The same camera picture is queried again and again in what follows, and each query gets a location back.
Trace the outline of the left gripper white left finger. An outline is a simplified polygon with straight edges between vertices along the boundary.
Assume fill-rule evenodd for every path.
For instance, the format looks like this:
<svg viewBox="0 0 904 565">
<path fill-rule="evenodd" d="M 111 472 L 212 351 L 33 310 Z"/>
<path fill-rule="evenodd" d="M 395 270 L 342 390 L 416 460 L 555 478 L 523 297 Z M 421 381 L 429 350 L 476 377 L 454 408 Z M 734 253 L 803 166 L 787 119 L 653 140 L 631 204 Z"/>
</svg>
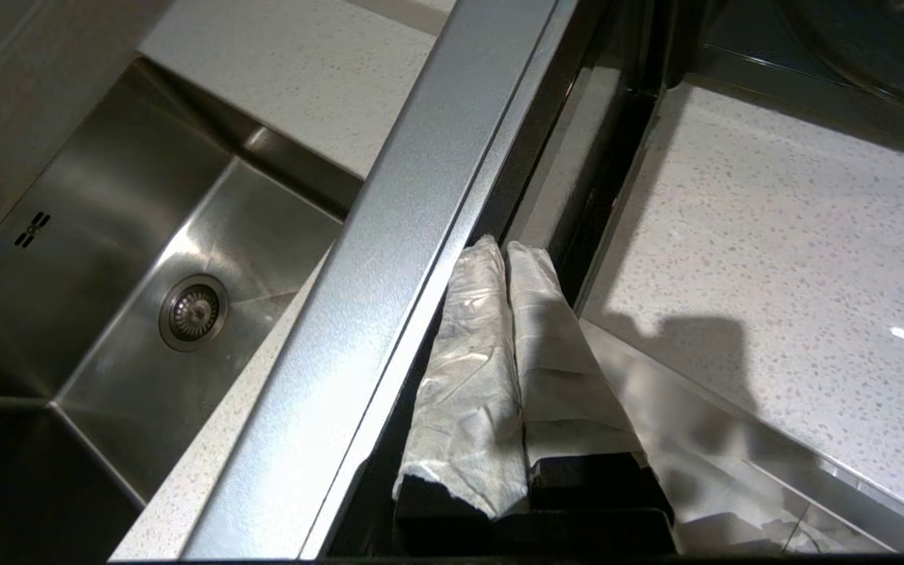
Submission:
<svg viewBox="0 0 904 565">
<path fill-rule="evenodd" d="M 417 387 L 394 494 L 411 479 L 499 519 L 527 496 L 512 308 L 498 241 L 464 248 Z"/>
</svg>

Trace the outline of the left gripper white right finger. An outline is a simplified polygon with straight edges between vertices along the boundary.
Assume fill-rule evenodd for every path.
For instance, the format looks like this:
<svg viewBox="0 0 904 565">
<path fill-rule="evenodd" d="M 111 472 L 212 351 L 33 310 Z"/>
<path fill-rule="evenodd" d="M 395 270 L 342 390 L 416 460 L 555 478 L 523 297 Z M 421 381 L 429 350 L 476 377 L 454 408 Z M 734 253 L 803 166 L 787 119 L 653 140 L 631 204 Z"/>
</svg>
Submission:
<svg viewBox="0 0 904 565">
<path fill-rule="evenodd" d="M 527 464 L 620 454 L 646 468 L 641 441 L 560 289 L 548 253 L 512 241 L 506 257 Z"/>
</svg>

